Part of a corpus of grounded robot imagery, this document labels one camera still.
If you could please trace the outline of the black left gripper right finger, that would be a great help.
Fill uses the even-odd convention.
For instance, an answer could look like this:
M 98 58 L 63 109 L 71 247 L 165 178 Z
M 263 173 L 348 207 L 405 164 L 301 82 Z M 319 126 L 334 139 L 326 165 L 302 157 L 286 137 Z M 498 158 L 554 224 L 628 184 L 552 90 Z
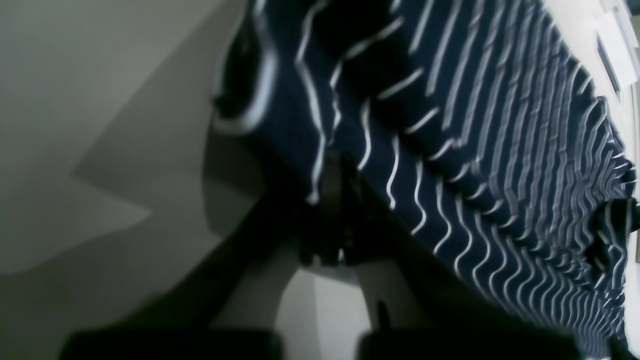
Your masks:
M 358 271 L 374 329 L 359 360 L 580 360 L 571 337 L 485 300 L 412 239 L 345 155 L 330 155 L 335 264 Z

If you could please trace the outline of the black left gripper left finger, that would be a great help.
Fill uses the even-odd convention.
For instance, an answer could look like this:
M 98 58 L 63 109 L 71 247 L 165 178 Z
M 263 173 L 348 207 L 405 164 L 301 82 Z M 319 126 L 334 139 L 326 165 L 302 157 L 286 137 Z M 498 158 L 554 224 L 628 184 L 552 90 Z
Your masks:
M 73 333 L 62 360 L 281 360 L 274 330 L 291 278 L 333 265 L 333 153 L 320 202 L 275 183 L 236 229 L 175 287 L 110 326 Z

